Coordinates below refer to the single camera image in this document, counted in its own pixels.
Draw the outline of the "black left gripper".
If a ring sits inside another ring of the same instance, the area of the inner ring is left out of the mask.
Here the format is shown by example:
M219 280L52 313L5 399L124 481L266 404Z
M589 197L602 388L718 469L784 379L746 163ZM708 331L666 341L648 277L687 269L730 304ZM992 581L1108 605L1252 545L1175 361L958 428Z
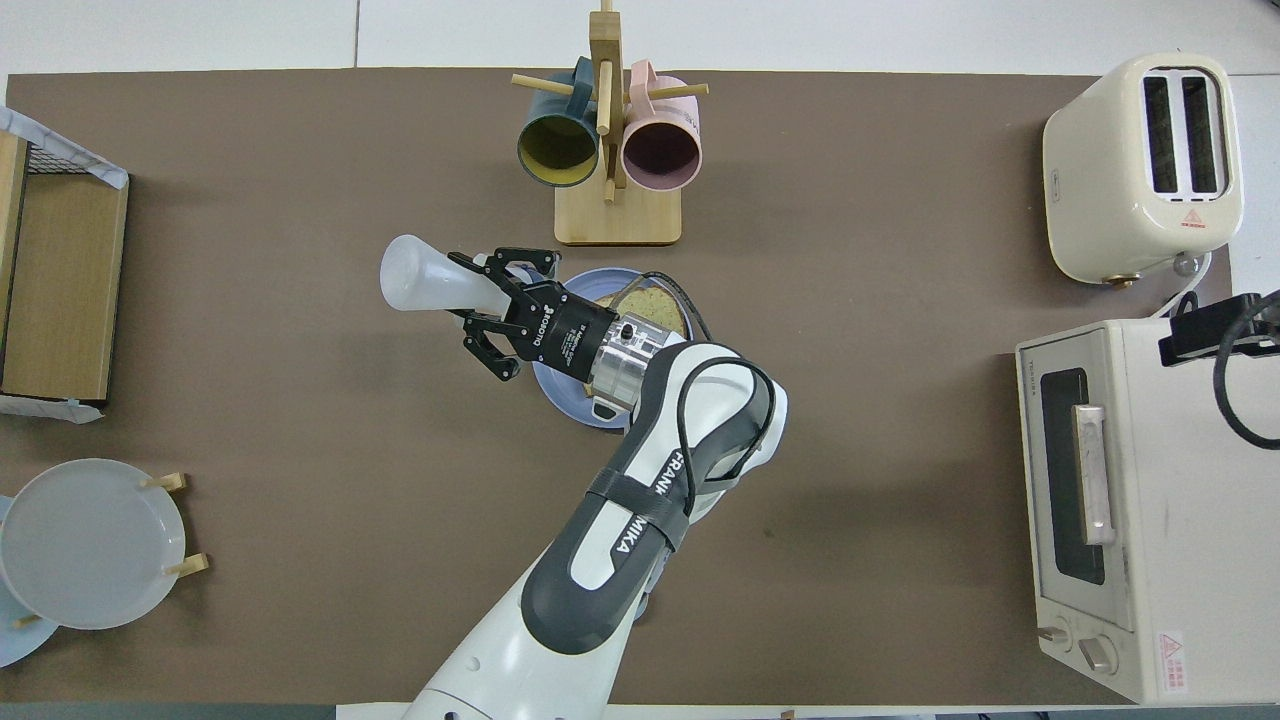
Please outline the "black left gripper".
M596 356L618 314L561 283L538 283L557 278L559 251L498 247L479 261L456 251L448 252L447 259L494 288L499 299L512 300L506 320L495 315L462 315L463 346L494 377L512 380L520 374L522 359L582 383L593 380ZM516 355L503 354L489 334L509 340Z

